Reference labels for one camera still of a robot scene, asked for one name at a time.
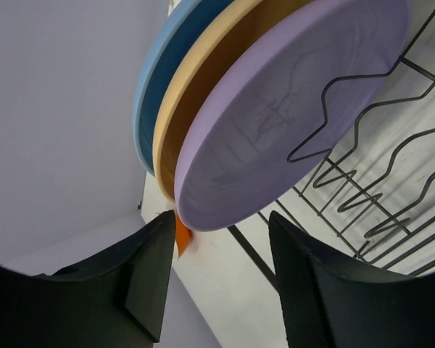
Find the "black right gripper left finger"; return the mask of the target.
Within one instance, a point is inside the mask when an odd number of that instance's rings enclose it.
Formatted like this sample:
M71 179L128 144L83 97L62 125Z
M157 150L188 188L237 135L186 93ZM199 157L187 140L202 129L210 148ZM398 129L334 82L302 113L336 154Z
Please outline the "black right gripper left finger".
M0 347L152 347L160 340L175 213L52 275L0 266Z

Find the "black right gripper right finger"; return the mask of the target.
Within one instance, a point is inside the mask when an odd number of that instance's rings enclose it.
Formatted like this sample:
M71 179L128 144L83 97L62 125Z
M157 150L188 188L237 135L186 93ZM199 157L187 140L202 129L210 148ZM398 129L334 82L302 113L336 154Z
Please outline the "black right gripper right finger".
M435 273L366 264L276 211L268 229L289 347L435 347Z

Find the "orange bowl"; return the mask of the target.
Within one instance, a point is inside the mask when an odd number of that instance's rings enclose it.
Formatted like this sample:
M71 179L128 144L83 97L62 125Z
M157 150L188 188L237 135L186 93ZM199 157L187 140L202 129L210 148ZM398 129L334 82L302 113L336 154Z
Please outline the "orange bowl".
M193 239L193 234L187 228L178 215L175 215L175 258L180 258L188 249Z

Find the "purple plate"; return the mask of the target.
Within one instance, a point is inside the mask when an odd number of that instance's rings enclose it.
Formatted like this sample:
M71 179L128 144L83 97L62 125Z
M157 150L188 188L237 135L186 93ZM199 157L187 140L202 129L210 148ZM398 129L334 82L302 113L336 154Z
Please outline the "purple plate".
M174 187L183 223L226 228L304 178L377 96L411 20L409 1L313 1L260 37L184 139Z

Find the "blue plate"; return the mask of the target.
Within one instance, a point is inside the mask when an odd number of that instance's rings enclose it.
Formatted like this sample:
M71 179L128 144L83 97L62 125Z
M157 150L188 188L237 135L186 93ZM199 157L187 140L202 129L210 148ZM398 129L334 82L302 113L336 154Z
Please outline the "blue plate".
M133 141L150 175L154 175L154 128L167 87L189 49L230 3L181 1L167 16L142 63L133 100Z

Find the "tan yellow plate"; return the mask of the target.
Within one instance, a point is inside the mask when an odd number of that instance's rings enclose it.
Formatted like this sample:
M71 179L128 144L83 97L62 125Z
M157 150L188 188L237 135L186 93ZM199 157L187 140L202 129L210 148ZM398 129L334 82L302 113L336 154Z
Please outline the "tan yellow plate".
M154 174L170 202L175 200L179 152L211 90L255 41L305 5L306 1L232 1L192 44L167 87L154 128Z

